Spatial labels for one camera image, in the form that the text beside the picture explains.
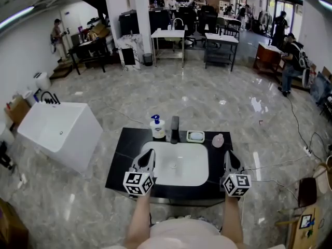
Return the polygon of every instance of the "marble floor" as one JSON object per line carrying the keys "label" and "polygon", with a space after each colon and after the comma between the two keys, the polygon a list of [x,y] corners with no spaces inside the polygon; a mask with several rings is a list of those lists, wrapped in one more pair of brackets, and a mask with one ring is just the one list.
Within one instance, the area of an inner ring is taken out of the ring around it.
{"label": "marble floor", "polygon": [[[17,188],[18,171],[13,176],[0,167],[0,197],[8,200],[28,227],[33,248],[103,248],[121,244],[135,202],[105,188],[113,154],[123,127],[148,128],[150,116],[160,114],[170,126],[173,115],[180,118],[180,130],[229,131],[234,152],[247,168],[256,168],[305,155],[297,132],[291,104],[270,78],[257,75],[251,68],[235,65],[208,66],[201,61],[160,61],[157,68],[124,72],[119,65],[75,71],[66,79],[53,82],[51,92],[60,101],[88,103],[103,127],[102,137],[84,174],[46,158],[27,141],[17,136],[9,156],[24,173],[27,184]],[[330,143],[331,123],[306,92],[293,90],[290,99],[303,138],[309,143],[318,132]],[[326,158],[318,137],[312,149]],[[282,166],[253,170],[253,187],[247,192],[243,208],[245,243],[265,249],[285,243],[286,227],[275,227],[288,219],[277,210],[296,206],[293,195],[280,191],[310,173],[318,161],[303,157]],[[290,187],[295,192],[296,185]],[[322,242],[332,228],[332,194],[318,199],[324,226]],[[222,225],[223,204],[209,208],[171,207],[152,204],[153,222],[169,216],[203,216],[218,228]]]}

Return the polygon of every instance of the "cardboard box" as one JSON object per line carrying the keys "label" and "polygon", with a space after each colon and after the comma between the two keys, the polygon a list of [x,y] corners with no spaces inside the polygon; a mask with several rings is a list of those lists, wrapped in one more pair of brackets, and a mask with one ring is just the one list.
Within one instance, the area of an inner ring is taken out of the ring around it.
{"label": "cardboard box", "polygon": [[10,104],[10,109],[5,107],[6,114],[17,126],[20,125],[29,110],[30,107],[22,96],[15,98],[15,100]]}
{"label": "cardboard box", "polygon": [[89,36],[92,40],[95,40],[97,37],[105,38],[109,34],[109,29],[102,23],[98,23],[92,30],[89,32]]}
{"label": "cardboard box", "polygon": [[26,249],[29,231],[14,208],[0,198],[0,236],[10,249]]}
{"label": "cardboard box", "polygon": [[331,81],[332,74],[326,67],[323,68],[322,74],[323,74],[323,76],[326,76]]}

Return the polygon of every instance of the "sink basin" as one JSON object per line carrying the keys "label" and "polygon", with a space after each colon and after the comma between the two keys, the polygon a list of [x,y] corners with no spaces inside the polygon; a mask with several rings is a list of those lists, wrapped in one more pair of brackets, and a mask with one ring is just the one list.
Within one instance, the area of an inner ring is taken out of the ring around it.
{"label": "sink basin", "polygon": [[209,176],[208,151],[201,144],[147,142],[142,151],[156,152],[156,184],[176,186],[199,186]]}
{"label": "sink basin", "polygon": [[18,132],[51,159],[83,172],[103,129],[86,103],[35,103]]}

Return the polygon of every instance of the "wooden stand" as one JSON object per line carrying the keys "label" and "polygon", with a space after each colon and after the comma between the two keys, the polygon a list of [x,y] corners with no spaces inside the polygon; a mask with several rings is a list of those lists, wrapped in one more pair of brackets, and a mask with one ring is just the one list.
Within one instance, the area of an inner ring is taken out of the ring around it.
{"label": "wooden stand", "polygon": [[[276,46],[259,43],[253,68],[257,69],[259,74],[271,76],[278,84],[281,84],[285,62],[281,60],[280,54],[281,50]],[[309,91],[309,89],[302,86],[300,78],[295,77],[293,79],[293,88]]]}

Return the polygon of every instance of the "ceiling light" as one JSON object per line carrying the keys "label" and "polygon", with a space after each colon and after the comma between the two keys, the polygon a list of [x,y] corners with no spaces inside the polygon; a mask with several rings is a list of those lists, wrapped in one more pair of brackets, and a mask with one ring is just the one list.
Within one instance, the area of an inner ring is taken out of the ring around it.
{"label": "ceiling light", "polygon": [[15,15],[12,15],[8,19],[6,19],[6,20],[4,20],[3,22],[0,23],[0,29],[2,29],[4,26],[6,26],[7,24],[11,23],[15,19],[18,19],[19,17],[21,17],[21,16],[29,13],[32,9],[34,9],[34,6],[28,7],[26,9],[24,9],[24,10],[16,13]]}
{"label": "ceiling light", "polygon": [[324,1],[324,0],[318,0],[318,1],[321,3],[321,5],[322,5],[323,7],[325,7],[325,8],[327,8],[327,9],[329,9],[329,10],[332,11],[332,4],[330,4],[329,2]]}

